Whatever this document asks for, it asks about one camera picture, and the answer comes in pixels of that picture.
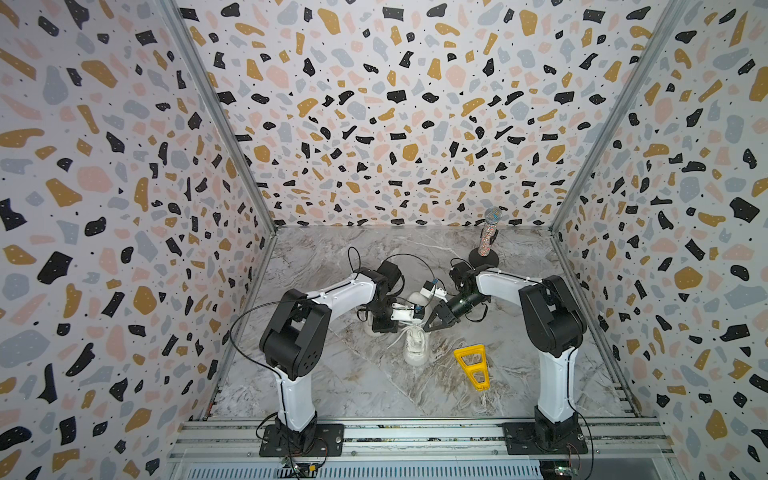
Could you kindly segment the white knit sneaker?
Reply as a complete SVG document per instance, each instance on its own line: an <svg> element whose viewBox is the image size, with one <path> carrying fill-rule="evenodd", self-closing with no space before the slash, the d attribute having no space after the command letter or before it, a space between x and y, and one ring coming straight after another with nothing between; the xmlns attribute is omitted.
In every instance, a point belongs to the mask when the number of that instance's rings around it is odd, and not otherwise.
<svg viewBox="0 0 768 480"><path fill-rule="evenodd" d="M424 316L429 298L420 291L411 293L407 300L413 306L413 315L405 323L404 360L414 367L424 366L428 361L429 335L424 331Z"/></svg>
<svg viewBox="0 0 768 480"><path fill-rule="evenodd" d="M367 317L366 320L364 321L364 332L368 336L372 338L377 338L384 335L384 332L375 331L373 328L373 325L374 325L374 319L372 317Z"/></svg>

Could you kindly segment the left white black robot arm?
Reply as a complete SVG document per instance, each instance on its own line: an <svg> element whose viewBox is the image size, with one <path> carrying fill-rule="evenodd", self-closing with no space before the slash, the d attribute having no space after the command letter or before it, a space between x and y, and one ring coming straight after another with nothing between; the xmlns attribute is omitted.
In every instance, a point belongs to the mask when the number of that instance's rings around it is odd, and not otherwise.
<svg viewBox="0 0 768 480"><path fill-rule="evenodd" d="M317 292L291 289L278 302L259 348L276 375L278 431L294 448L305 451L315 438L311 372L321 358L330 323L361 308L373 332L396 332L394 288L401 278L399 267L384 261L376 270L361 267Z"/></svg>

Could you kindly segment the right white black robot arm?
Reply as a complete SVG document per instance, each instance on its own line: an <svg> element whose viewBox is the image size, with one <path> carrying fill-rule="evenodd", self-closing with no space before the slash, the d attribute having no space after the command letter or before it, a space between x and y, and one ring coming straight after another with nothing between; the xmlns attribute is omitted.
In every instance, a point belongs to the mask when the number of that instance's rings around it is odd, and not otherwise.
<svg viewBox="0 0 768 480"><path fill-rule="evenodd" d="M521 308L528 339L539 351L540 391L534 410L537 442L552 448L580 431L579 413L571 400L573 363L586 332L585 321L565 280L542 279L505 272L484 264L455 265L450 276L457 294L441 300L423 325L426 332L452 327L460 318L491 299Z"/></svg>

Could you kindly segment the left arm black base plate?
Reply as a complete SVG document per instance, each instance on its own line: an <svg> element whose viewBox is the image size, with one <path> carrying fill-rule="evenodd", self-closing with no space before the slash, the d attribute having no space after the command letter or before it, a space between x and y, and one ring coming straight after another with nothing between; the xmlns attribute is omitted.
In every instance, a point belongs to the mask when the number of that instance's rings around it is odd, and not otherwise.
<svg viewBox="0 0 768 480"><path fill-rule="evenodd" d="M310 423L298 432L280 422L266 427L259 456L278 457L340 457L343 450L343 423Z"/></svg>

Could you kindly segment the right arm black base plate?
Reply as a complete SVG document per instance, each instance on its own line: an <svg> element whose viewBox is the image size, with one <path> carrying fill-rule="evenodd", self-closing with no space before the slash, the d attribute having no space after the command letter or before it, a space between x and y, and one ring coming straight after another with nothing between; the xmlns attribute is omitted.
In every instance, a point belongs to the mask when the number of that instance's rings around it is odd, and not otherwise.
<svg viewBox="0 0 768 480"><path fill-rule="evenodd" d="M508 455L567 455L589 452L588 441L577 422L507 422L502 438Z"/></svg>

